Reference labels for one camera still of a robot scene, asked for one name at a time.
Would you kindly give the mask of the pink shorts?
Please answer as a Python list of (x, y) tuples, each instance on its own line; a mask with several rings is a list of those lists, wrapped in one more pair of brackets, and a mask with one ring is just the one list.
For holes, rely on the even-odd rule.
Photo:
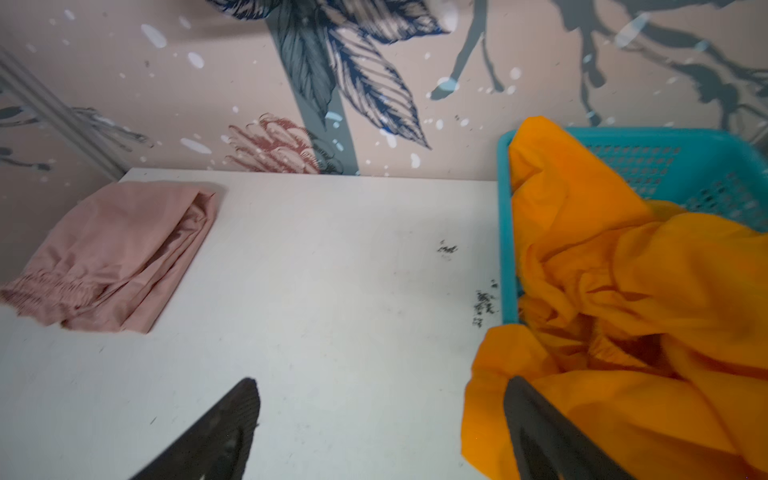
[(103, 187), (2, 285), (17, 314), (73, 331), (149, 333), (208, 235), (217, 193), (194, 183)]

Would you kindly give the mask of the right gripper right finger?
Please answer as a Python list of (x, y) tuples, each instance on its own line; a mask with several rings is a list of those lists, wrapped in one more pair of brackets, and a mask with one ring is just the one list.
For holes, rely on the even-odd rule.
[(524, 378), (509, 380), (503, 408), (522, 479), (632, 477)]

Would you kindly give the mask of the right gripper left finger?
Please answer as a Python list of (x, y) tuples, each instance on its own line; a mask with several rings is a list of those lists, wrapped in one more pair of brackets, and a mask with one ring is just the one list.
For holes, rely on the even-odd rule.
[(242, 379), (134, 477), (241, 480), (260, 408), (256, 380)]

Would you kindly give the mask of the orange shorts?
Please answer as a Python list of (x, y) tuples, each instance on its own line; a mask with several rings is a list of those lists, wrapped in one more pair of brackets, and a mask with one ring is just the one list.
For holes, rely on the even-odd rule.
[(552, 121), (509, 149), (519, 324), (472, 365), (463, 457), (516, 479), (503, 397), (521, 377), (638, 479), (767, 475), (767, 237), (644, 200)]

